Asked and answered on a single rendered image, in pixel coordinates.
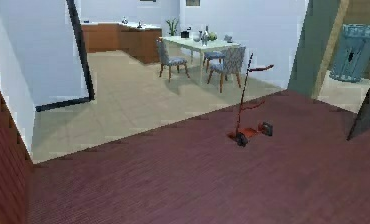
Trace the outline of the grey patterned dining chair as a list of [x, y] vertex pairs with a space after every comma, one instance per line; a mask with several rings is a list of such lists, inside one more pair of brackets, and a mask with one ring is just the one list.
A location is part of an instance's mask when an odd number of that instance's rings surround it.
[[210, 83], [211, 77], [214, 73], [220, 75], [219, 90], [223, 90], [223, 83], [228, 75], [234, 74], [236, 76], [238, 87], [241, 87], [241, 69], [243, 65], [246, 48], [244, 46], [225, 49], [222, 51], [224, 58], [221, 64], [211, 64], [207, 83]]
[[205, 67], [205, 70], [209, 69], [211, 60], [217, 59], [219, 61], [219, 65], [222, 65], [224, 57], [225, 55], [221, 51], [205, 52], [203, 59], [203, 66]]
[[163, 42], [162, 39], [157, 39], [156, 40], [156, 46], [157, 46], [157, 52], [159, 55], [159, 60], [160, 60], [160, 72], [159, 76], [162, 76], [162, 72], [164, 70], [164, 67], [168, 67], [168, 81], [171, 81], [171, 68], [175, 66], [177, 70], [179, 70], [180, 66], [183, 66], [185, 69], [185, 74], [187, 77], [190, 77], [188, 73], [188, 66], [187, 66], [187, 60], [183, 57], [176, 57], [176, 56], [170, 56], [168, 54], [168, 50], [166, 48], [165, 43]]

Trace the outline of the red hand truck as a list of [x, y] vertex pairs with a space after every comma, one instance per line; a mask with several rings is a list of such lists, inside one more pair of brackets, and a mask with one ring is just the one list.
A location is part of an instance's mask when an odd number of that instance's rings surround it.
[[[266, 71], [266, 70], [269, 70], [269, 69], [274, 67], [273, 64], [270, 64], [270, 65], [267, 65], [265, 67], [252, 68], [251, 67], [252, 59], [253, 59], [253, 55], [250, 55], [249, 62], [248, 62], [248, 67], [247, 67], [247, 70], [246, 70], [244, 85], [247, 85], [247, 80], [248, 80], [249, 74], [251, 72]], [[265, 103], [265, 101], [262, 100], [254, 106], [245, 107], [244, 106], [245, 91], [246, 91], [246, 89], [243, 89], [242, 94], [241, 94], [241, 99], [240, 99], [240, 104], [239, 104], [239, 110], [238, 110], [238, 116], [237, 116], [237, 122], [236, 122], [235, 130], [233, 132], [230, 132], [230, 133], [227, 134], [227, 136], [231, 140], [236, 142], [237, 145], [241, 146], [241, 147], [245, 147], [248, 144], [249, 139], [258, 135], [258, 134], [263, 134], [263, 135], [269, 136], [269, 137], [271, 137], [273, 135], [273, 126], [271, 124], [267, 123], [267, 122], [259, 123], [256, 129], [251, 128], [251, 127], [248, 127], [248, 128], [241, 128], [240, 127], [241, 114], [242, 114], [243, 111], [258, 108], [259, 106], [261, 106]]]

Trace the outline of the pale green dining table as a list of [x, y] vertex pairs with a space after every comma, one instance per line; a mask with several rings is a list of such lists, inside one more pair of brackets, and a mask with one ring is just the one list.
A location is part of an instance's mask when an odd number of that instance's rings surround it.
[[221, 51], [228, 48], [238, 47], [238, 43], [227, 43], [223, 40], [209, 41], [206, 45], [203, 45], [201, 41], [195, 42], [192, 38], [181, 38], [180, 36], [167, 36], [162, 37], [165, 44], [173, 44], [178, 48], [185, 48], [191, 51], [191, 54], [195, 52], [199, 53], [199, 83], [203, 83], [203, 74], [205, 72], [203, 59], [205, 52]]

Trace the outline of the clear glass bottle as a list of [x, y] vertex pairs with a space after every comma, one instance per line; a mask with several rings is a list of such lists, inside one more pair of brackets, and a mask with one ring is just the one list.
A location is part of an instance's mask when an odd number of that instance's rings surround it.
[[205, 30], [202, 34], [202, 46], [207, 46], [207, 42], [208, 42], [208, 35], [209, 35], [209, 26], [206, 25], [205, 26]]

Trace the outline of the green house plant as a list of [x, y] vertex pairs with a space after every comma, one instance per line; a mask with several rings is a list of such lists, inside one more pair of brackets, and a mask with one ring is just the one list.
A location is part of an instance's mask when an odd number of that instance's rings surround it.
[[168, 19], [166, 23], [169, 27], [169, 35], [175, 36], [177, 33], [177, 26], [178, 26], [179, 20], [177, 18]]

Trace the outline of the brown kitchen counter cabinet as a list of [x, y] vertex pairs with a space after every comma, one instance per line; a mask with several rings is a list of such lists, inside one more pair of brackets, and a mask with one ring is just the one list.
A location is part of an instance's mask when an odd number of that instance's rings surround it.
[[156, 40], [161, 28], [137, 28], [122, 23], [84, 23], [81, 25], [88, 53], [123, 51], [143, 64], [159, 62]]

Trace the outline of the blue patterned cabinet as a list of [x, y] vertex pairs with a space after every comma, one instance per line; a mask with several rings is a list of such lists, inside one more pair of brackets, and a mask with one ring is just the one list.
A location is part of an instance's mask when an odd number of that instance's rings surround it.
[[357, 83], [370, 59], [370, 25], [344, 24], [329, 77]]

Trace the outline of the dark red wooden furniture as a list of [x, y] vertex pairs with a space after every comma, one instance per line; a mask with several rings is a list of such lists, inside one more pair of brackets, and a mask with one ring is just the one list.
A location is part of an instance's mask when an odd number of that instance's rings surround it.
[[0, 90], [0, 224], [26, 224], [31, 161]]

